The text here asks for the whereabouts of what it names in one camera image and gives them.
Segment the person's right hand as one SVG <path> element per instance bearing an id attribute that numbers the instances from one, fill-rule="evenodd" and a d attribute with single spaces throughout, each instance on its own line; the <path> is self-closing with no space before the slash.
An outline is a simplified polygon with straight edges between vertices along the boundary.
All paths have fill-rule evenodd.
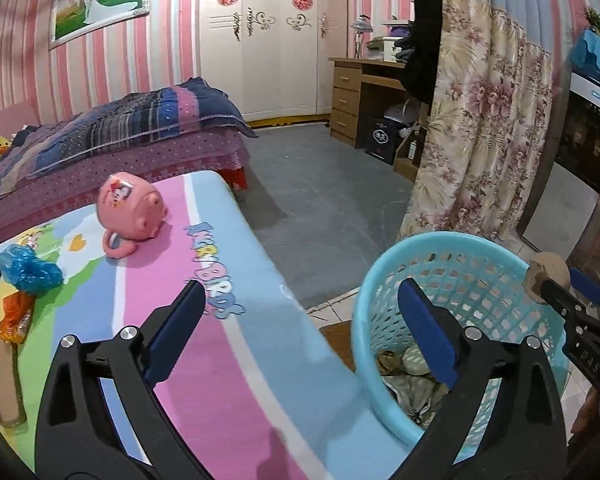
<path id="1" fill-rule="evenodd" d="M 585 401 L 578 411 L 570 428 L 570 434 L 578 434 L 586 429 L 592 420 L 600 414 L 600 394 L 595 388 L 588 390 Z"/>

